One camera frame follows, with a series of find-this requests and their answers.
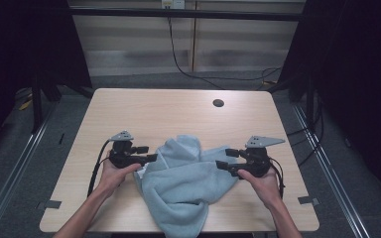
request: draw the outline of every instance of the cloth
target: cloth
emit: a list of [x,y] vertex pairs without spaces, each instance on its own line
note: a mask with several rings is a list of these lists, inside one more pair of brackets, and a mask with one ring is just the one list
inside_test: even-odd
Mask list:
[[225,155],[227,148],[202,151],[198,138],[181,135],[158,148],[157,160],[148,164],[142,179],[135,173],[150,213],[166,237],[196,237],[208,206],[236,183],[237,178],[215,164],[215,160],[236,163]]

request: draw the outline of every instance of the forearm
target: forearm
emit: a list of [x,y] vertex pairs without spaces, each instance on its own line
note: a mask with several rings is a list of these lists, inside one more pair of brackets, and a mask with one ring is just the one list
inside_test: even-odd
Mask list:
[[275,227],[280,238],[302,237],[302,234],[296,227],[289,210],[281,199],[270,205],[269,210],[274,219]]
[[100,206],[107,198],[107,191],[97,189],[86,199],[78,211],[54,237],[83,237]]

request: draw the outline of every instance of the electrical outlet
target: electrical outlet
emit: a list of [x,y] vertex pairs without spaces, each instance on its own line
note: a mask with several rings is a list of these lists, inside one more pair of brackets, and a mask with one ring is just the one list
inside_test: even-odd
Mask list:
[[185,9],[185,0],[173,0],[173,9]]
[[162,0],[162,9],[173,9],[173,0]]

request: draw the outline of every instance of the black circle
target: black circle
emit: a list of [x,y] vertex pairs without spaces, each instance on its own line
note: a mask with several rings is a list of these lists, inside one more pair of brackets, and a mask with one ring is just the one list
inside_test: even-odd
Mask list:
[[224,101],[221,99],[215,99],[213,100],[212,104],[214,104],[216,107],[222,107],[224,106]]

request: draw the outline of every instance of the table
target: table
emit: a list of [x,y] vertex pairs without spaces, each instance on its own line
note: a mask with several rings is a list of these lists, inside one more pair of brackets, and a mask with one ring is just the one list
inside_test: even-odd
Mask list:
[[[215,99],[224,105],[214,106]],[[286,143],[267,148],[269,156],[279,161],[284,170],[284,201],[301,231],[318,229],[313,206],[298,201],[308,192],[270,93],[101,88],[94,93],[51,197],[62,204],[59,209],[45,211],[42,231],[58,231],[81,206],[101,147],[123,130],[135,138],[134,146],[149,146],[149,153],[181,134],[197,136],[203,150],[223,145],[244,149],[252,135],[285,139]],[[202,232],[274,230],[270,212],[251,185],[240,180],[209,207]],[[89,231],[161,232],[132,175],[102,205]]]

